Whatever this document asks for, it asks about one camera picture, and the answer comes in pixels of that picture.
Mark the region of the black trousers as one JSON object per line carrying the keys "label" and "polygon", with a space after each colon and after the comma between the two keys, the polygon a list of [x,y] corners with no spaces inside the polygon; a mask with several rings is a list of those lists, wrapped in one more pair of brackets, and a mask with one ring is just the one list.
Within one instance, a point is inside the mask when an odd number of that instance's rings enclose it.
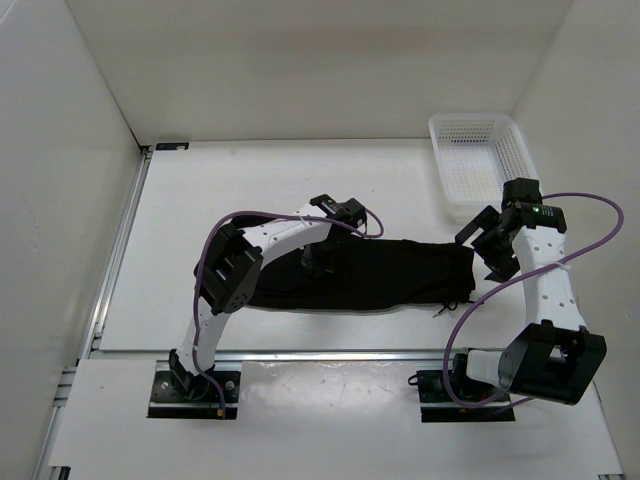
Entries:
{"label": "black trousers", "polygon": [[475,289],[474,252],[455,243],[364,240],[290,252],[264,267],[252,307],[295,311],[379,312],[399,306],[458,305]]}

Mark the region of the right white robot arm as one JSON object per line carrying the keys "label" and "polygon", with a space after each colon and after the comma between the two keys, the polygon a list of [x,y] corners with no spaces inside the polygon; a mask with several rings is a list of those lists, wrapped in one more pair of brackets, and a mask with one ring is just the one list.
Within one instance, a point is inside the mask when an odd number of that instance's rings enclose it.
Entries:
{"label": "right white robot arm", "polygon": [[525,327],[505,349],[444,353],[444,389],[465,409],[505,394],[575,405],[606,356],[604,337],[588,330],[572,289],[564,213],[543,200],[538,181],[510,180],[501,207],[486,207],[455,237],[458,245],[471,243],[497,284],[464,312],[458,327],[512,285],[522,284],[525,299]]}

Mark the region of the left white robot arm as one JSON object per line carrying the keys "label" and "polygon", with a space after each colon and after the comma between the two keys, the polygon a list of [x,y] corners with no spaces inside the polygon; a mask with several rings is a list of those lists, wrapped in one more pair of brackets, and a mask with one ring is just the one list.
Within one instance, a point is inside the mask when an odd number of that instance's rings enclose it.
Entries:
{"label": "left white robot arm", "polygon": [[188,400],[222,391],[222,382],[213,378],[216,348],[230,316],[248,305],[267,265],[300,250],[303,271],[321,276],[331,271],[340,240],[352,234],[368,237],[367,209],[354,198],[338,203],[323,194],[289,215],[258,212],[263,221],[256,226],[232,223],[249,215],[223,217],[194,269],[190,324],[181,345],[169,354],[175,388]]}

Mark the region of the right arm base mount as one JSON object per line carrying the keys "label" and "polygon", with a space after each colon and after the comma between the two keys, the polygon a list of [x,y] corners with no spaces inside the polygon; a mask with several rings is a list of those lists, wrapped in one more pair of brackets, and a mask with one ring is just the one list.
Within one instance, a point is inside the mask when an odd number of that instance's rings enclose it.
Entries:
{"label": "right arm base mount", "polygon": [[[490,384],[467,379],[461,371],[454,373],[454,363],[452,356],[448,364],[449,378],[453,392],[461,400],[478,403],[498,392],[498,389]],[[419,358],[416,372],[408,377],[407,383],[417,389],[422,423],[489,423],[516,420],[508,394],[474,409],[462,407],[454,402],[444,386],[440,352],[429,353]]]}

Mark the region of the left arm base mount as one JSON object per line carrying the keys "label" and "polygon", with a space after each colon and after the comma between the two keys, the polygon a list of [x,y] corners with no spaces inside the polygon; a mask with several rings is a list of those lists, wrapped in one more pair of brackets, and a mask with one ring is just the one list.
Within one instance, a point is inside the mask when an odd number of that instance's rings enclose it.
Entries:
{"label": "left arm base mount", "polygon": [[157,362],[149,395],[147,417],[151,419],[235,420],[241,390],[239,367],[213,370],[210,375],[224,394],[225,409],[220,409],[219,392],[202,380],[188,393],[176,379],[167,362]]}

